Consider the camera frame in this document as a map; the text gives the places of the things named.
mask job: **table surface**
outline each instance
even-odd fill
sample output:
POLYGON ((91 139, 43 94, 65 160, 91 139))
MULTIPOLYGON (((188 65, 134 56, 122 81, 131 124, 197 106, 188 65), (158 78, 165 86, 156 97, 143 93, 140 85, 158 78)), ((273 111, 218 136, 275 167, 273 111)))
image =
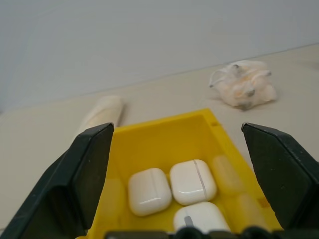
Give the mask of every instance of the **table surface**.
POLYGON ((319 159, 319 44, 254 58, 265 61, 278 90, 275 103, 242 112, 211 99, 210 74, 220 66, 137 85, 3 113, 0 116, 0 229, 5 227, 46 168, 70 145, 83 117, 104 95, 122 96, 120 125, 211 108, 250 163, 243 122, 291 134, 319 159))

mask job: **crumpled plastic bag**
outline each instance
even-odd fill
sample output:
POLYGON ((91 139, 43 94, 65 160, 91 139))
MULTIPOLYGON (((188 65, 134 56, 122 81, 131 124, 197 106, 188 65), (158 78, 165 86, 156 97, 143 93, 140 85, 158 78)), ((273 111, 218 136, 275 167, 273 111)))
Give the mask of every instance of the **crumpled plastic bag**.
POLYGON ((270 75, 262 61, 237 61, 213 72, 209 87, 215 88, 225 103, 245 111, 277 99, 270 75))

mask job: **white object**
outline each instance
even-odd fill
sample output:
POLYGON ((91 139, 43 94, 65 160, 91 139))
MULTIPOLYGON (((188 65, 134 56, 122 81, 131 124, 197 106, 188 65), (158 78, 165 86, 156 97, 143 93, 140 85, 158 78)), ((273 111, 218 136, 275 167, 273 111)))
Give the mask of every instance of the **white object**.
POLYGON ((138 172, 129 179, 131 211, 146 216, 166 209, 172 200, 164 172, 158 168, 138 172))
POLYGON ((174 165, 170 170, 174 198, 182 205, 211 200, 217 191, 207 164, 199 159, 174 165))
POLYGON ((210 231, 230 231, 219 208, 210 202, 201 202, 179 209, 174 216, 174 229, 194 227, 208 233, 210 231))
POLYGON ((120 96, 101 97, 92 110, 84 117, 77 135, 88 128, 104 123, 112 122, 114 127, 117 127, 123 107, 124 104, 120 96))
POLYGON ((242 110, 277 99, 269 81, 271 72, 261 61, 237 61, 213 72, 209 86, 214 87, 222 100, 242 110))

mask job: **yellow bin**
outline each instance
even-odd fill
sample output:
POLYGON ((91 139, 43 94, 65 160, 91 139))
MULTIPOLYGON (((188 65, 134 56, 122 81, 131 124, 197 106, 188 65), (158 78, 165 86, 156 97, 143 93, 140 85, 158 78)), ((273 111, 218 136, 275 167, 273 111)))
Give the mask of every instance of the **yellow bin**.
POLYGON ((173 217, 182 205, 173 201, 162 212, 137 217, 129 209, 128 180, 149 168, 160 168, 169 177, 173 165, 193 159, 210 167, 218 187, 211 202, 232 232, 252 225, 281 228, 254 173, 213 113, 204 109, 115 130, 103 192, 86 238, 101 239, 117 230, 173 232, 173 217))

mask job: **gray wall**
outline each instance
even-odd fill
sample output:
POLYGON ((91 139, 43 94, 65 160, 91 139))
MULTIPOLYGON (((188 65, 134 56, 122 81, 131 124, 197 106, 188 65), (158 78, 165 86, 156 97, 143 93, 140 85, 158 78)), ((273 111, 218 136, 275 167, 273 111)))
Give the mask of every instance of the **gray wall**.
POLYGON ((0 0, 0 110, 319 42, 318 0, 0 0))

